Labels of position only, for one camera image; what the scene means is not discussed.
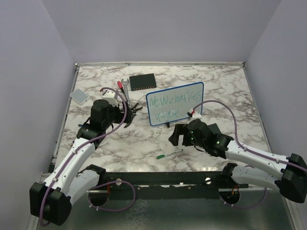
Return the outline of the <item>blue framed whiteboard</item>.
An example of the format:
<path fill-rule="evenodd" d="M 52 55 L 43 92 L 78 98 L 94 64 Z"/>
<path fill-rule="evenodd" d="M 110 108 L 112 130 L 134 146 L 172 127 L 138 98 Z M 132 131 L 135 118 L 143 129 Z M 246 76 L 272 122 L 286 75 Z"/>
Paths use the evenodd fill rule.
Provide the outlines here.
<path fill-rule="evenodd" d="M 154 127 L 186 119 L 203 98 L 203 82 L 150 92 L 146 94 L 149 123 Z"/>

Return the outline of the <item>green marker cap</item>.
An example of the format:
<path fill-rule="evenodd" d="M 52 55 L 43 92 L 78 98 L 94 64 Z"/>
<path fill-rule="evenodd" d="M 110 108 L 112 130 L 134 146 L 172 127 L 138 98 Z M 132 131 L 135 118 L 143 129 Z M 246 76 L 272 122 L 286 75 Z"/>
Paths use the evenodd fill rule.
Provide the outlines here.
<path fill-rule="evenodd" d="M 158 159 L 161 159 L 161 158 L 164 158 L 164 157 L 165 157 L 165 155 L 163 154 L 163 155 L 157 156 L 156 158 L 157 158 L 157 160 L 158 160 Z"/>

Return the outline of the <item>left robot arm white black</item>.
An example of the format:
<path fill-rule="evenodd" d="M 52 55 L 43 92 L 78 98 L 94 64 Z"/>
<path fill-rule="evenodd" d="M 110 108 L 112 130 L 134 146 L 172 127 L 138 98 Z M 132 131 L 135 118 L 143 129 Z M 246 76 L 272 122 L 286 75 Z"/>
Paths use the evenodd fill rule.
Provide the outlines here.
<path fill-rule="evenodd" d="M 41 221 L 62 225 L 68 218 L 72 206 L 90 188 L 101 189 L 105 186 L 105 169 L 95 165 L 80 168 L 97 150 L 114 124 L 121 126 L 129 121 L 129 107 L 123 109 L 109 101 L 94 101 L 91 113 L 78 130 L 69 153 L 43 182 L 34 183 L 29 191 L 30 213 Z"/>

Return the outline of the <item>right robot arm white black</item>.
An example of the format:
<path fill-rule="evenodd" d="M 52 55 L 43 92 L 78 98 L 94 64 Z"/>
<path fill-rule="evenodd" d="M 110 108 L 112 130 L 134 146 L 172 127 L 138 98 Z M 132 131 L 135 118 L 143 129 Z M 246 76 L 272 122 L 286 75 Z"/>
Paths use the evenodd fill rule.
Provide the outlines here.
<path fill-rule="evenodd" d="M 304 203 L 307 197 L 307 164 L 297 155 L 276 155 L 238 144 L 231 136 L 222 134 L 217 124 L 207 125 L 200 119 L 188 124 L 176 124 L 169 142 L 178 146 L 194 146 L 207 154 L 227 160 L 245 163 L 250 168 L 228 164 L 220 176 L 221 184 L 253 184 L 277 190 L 296 203 Z"/>

